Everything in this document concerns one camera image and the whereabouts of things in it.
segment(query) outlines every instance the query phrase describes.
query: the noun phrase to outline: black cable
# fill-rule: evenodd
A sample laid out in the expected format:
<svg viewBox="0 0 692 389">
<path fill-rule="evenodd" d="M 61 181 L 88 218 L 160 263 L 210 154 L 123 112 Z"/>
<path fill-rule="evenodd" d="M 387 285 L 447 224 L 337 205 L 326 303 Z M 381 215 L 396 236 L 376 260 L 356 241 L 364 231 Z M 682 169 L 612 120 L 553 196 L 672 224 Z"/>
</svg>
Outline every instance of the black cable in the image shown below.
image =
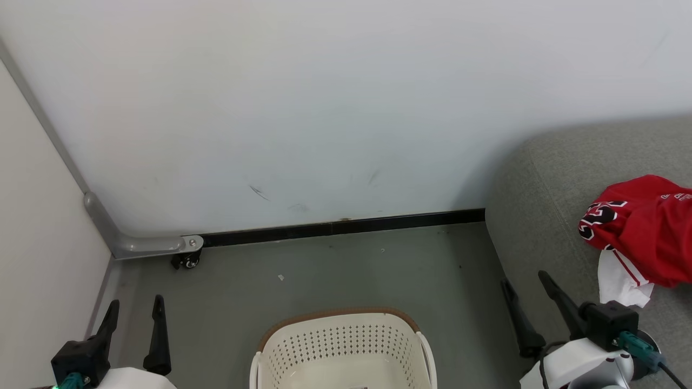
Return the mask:
<svg viewBox="0 0 692 389">
<path fill-rule="evenodd" d="M 671 369 L 668 368 L 668 366 L 664 365 L 663 362 L 658 363 L 658 367 L 661 368 L 661 370 L 665 371 L 668 377 L 670 377 L 673 382 L 675 382 L 680 389 L 687 389 L 687 387 L 671 372 Z"/>
<path fill-rule="evenodd" d="M 566 344 L 567 342 L 553 342 L 549 343 L 547 346 L 543 348 L 543 350 L 540 351 L 540 354 L 538 355 L 538 371 L 540 371 L 540 378 L 543 380 L 543 389 L 550 389 L 548 388 L 548 379 L 545 378 L 545 367 L 543 366 L 543 359 L 548 355 L 548 351 L 552 349 L 553 347 L 556 346 L 562 346 Z"/>
</svg>

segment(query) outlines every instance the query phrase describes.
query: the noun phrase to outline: red and white garment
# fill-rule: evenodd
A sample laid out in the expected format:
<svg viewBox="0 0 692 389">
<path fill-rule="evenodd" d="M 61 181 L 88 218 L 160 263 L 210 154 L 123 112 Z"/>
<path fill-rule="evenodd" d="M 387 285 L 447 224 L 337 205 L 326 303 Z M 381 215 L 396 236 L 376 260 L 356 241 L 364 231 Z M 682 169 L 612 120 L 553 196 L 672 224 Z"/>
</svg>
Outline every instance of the red and white garment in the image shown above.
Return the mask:
<svg viewBox="0 0 692 389">
<path fill-rule="evenodd" d="M 643 307 L 653 284 L 692 282 L 692 189 L 653 175 L 609 186 L 579 221 L 601 252 L 601 302 Z"/>
</svg>

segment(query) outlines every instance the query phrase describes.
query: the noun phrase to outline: red stripe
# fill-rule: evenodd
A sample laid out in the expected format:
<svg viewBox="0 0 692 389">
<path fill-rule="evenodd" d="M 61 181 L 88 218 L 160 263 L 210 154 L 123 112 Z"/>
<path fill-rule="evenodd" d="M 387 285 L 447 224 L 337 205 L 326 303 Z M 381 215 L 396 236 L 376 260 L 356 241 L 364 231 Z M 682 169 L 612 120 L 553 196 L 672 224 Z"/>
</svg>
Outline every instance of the red stripe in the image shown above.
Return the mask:
<svg viewBox="0 0 692 389">
<path fill-rule="evenodd" d="M 635 277 L 634 274 L 632 274 L 630 269 L 625 265 L 625 262 L 623 262 L 622 258 L 620 258 L 620 255 L 617 255 L 617 251 L 613 250 L 612 252 L 615 254 L 615 257 L 617 257 L 617 260 L 620 261 L 622 267 L 625 268 L 625 270 L 627 270 L 627 273 L 629 273 L 630 277 L 632 277 L 632 279 L 637 283 L 637 287 L 640 287 L 641 284 L 639 283 L 639 280 Z"/>
</svg>

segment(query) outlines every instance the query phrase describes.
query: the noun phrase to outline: couch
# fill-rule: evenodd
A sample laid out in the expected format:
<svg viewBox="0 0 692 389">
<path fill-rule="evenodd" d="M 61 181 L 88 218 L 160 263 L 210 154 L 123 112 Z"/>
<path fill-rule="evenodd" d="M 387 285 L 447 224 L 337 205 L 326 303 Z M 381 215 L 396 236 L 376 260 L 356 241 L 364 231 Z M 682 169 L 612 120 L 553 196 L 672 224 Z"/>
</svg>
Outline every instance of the couch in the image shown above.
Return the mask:
<svg viewBox="0 0 692 389">
<path fill-rule="evenodd" d="M 537 272 L 546 270 L 579 305 L 598 302 L 599 251 L 577 233 L 586 208 L 610 184 L 656 174 L 692 188 L 692 116 L 588 125 L 527 141 L 494 178 L 486 225 L 522 307 L 546 341 L 569 332 Z M 656 286 L 639 328 L 692 385 L 692 285 Z M 633 388 L 676 388 L 663 373 Z"/>
</svg>

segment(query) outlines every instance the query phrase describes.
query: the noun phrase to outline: gray floor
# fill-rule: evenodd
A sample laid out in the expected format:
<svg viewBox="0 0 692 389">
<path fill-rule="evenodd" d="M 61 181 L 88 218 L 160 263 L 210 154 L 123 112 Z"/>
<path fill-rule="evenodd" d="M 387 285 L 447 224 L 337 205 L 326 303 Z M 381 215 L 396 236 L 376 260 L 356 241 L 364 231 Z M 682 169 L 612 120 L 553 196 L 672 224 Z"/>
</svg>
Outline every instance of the gray floor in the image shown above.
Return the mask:
<svg viewBox="0 0 692 389">
<path fill-rule="evenodd" d="M 385 305 L 411 315 L 430 341 L 441 389 L 518 388 L 526 367 L 483 223 L 206 248 L 191 271 L 175 271 L 165 258 L 128 266 L 139 269 L 120 284 L 133 303 L 115 364 L 141 366 L 161 294 L 169 378 L 179 389 L 247 388 L 271 325 L 336 307 Z"/>
</svg>

